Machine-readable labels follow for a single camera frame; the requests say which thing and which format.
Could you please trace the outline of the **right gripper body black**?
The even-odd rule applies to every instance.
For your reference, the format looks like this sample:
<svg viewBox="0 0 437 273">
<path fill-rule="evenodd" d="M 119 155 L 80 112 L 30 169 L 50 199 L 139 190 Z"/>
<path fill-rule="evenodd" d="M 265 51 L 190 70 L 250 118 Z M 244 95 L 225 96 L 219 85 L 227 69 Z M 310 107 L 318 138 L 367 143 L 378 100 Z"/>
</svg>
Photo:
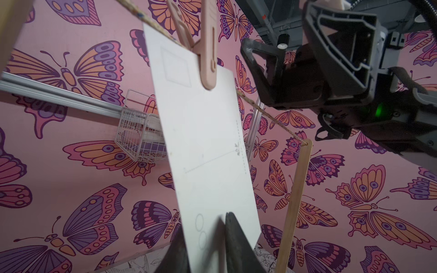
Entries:
<svg viewBox="0 0 437 273">
<path fill-rule="evenodd" d="M 437 157 L 437 93 L 402 67 L 378 75 L 372 102 L 328 105 L 318 113 L 326 140 L 348 139 L 356 129 L 383 149 L 408 160 Z"/>
</svg>

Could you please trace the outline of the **white postcard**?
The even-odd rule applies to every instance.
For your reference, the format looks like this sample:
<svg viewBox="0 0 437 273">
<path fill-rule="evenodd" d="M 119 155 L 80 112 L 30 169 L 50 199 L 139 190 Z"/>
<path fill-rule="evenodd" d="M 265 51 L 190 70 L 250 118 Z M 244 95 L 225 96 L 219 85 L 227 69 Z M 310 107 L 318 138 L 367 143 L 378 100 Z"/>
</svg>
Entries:
<svg viewBox="0 0 437 273">
<path fill-rule="evenodd" d="M 198 55 L 144 25 L 152 82 L 193 273 L 228 273 L 225 217 L 234 213 L 251 247 L 261 228 L 232 71 L 201 83 Z"/>
</svg>

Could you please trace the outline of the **pink clothespin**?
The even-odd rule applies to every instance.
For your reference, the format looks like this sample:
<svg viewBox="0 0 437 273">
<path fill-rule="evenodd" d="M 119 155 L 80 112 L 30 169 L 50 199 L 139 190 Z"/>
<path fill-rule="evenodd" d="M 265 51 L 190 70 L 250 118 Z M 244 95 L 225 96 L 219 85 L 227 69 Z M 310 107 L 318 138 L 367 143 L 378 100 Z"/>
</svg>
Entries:
<svg viewBox="0 0 437 273">
<path fill-rule="evenodd" d="M 217 10 L 214 1 L 201 2 L 201 38 L 195 42 L 189 27 L 180 19 L 177 4 L 167 1 L 182 46 L 199 55 L 200 78 L 209 91 L 217 82 Z"/>
</svg>

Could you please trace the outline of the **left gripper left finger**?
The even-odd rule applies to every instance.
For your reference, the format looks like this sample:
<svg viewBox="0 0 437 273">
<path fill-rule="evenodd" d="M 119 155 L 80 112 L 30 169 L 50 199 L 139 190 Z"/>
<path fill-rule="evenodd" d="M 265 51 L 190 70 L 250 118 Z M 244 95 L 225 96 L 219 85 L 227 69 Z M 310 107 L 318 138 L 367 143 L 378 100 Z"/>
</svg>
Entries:
<svg viewBox="0 0 437 273">
<path fill-rule="evenodd" d="M 175 235 L 166 255 L 155 270 L 155 273 L 190 273 L 187 248 L 185 245 L 183 229 L 180 228 Z"/>
</svg>

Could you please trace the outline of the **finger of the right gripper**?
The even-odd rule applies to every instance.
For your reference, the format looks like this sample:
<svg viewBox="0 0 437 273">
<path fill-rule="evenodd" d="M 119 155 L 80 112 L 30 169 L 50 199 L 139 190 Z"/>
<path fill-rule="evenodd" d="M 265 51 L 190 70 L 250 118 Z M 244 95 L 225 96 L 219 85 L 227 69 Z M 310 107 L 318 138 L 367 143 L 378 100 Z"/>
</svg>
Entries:
<svg viewBox="0 0 437 273">
<path fill-rule="evenodd" d="M 298 49 L 291 64 L 285 64 L 285 50 L 249 38 L 242 41 L 240 52 L 266 106 L 310 109 L 327 100 L 328 83 L 308 45 Z"/>
<path fill-rule="evenodd" d="M 302 26 L 329 87 L 325 105 L 371 103 L 388 33 L 377 16 L 307 2 Z"/>
</svg>

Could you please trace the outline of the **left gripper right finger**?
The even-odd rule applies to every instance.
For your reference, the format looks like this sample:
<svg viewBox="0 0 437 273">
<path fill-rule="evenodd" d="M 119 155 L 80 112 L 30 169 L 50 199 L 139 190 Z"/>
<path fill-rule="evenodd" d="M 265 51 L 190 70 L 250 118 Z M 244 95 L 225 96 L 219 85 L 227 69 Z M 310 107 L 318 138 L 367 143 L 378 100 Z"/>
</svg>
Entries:
<svg viewBox="0 0 437 273">
<path fill-rule="evenodd" d="M 225 217 L 226 269 L 229 273 L 265 273 L 236 216 Z"/>
</svg>

